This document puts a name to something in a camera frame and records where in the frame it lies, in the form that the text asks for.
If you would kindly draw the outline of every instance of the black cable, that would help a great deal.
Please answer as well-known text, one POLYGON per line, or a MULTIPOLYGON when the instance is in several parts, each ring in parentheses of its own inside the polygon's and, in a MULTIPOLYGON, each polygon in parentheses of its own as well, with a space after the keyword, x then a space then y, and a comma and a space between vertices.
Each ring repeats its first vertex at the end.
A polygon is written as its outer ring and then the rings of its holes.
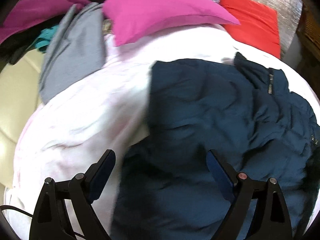
MULTIPOLYGON (((9 205, 0 205, 0 211, 5 211, 5 210, 14 210, 14 211, 18 211, 24 215, 27 215, 28 217, 31 217, 32 218, 32 215, 28 212, 25 212, 24 210, 20 209, 20 208, 17 208, 17 207, 14 207, 14 206, 9 206, 9 205)), ((83 239, 85 239, 85 237, 77 232, 74 232, 76 236, 79 236, 83 239)))

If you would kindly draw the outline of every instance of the puffer jacket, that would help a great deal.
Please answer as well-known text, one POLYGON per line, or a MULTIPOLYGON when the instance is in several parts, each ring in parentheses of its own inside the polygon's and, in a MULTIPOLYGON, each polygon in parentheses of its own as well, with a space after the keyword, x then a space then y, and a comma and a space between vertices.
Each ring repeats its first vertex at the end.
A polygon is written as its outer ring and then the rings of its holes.
MULTIPOLYGON (((312 177, 315 183, 308 184, 307 167, 315 165, 320 128, 309 103, 288 90, 282 70, 240 53, 234 66, 197 59, 156 62, 148 127, 150 135, 124 158, 113 240, 211 239, 230 203, 206 166, 210 149, 252 179, 275 177, 293 233, 305 228, 319 183, 312 177)), ((253 202, 239 239, 254 208, 253 202)))

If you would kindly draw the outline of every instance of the magenta shirt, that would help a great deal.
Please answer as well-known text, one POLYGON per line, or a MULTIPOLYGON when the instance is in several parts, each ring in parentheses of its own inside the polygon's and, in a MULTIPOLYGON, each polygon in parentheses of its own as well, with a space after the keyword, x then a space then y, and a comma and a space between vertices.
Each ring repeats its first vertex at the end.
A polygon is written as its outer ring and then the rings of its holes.
POLYGON ((89 0, 20 0, 0 26, 0 44, 15 33, 65 14, 73 4, 80 11, 89 0))

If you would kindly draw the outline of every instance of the white blanket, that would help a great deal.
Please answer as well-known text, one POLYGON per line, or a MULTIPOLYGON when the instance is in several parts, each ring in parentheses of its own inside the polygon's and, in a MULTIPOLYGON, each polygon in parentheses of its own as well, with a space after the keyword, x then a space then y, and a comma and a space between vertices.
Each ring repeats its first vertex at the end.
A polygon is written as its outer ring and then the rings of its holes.
MULTIPOLYGON (((6 191, 5 204, 33 213, 46 177, 71 179, 112 149, 116 167, 92 205, 109 232, 122 158, 129 145, 148 135, 143 118, 150 69, 156 60, 198 58, 232 63, 239 51, 248 60, 282 69, 289 89, 304 97, 320 120, 319 101, 302 77, 277 58, 234 41, 220 25, 166 29, 121 47, 113 46, 113 38, 111 34, 105 37, 108 58, 103 69, 41 105, 30 118, 16 148, 13 189, 6 191)), ((67 209, 74 230, 81 233, 70 201, 67 209)), ((5 215, 21 239, 28 240, 31 220, 13 211, 5 215)))

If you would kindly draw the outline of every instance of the jacket zipper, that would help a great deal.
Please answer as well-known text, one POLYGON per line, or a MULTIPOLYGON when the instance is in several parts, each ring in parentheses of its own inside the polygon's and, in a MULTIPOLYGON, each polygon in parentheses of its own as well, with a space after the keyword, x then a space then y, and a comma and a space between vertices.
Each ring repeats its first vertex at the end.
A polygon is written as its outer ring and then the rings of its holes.
POLYGON ((273 90, 273 74, 269 74, 269 86, 268 86, 268 94, 272 94, 273 90))
POLYGON ((312 142, 313 142, 314 145, 316 145, 316 146, 318 145, 318 140, 315 139, 315 137, 314 137, 313 134, 311 134, 311 140, 312 140, 312 142))

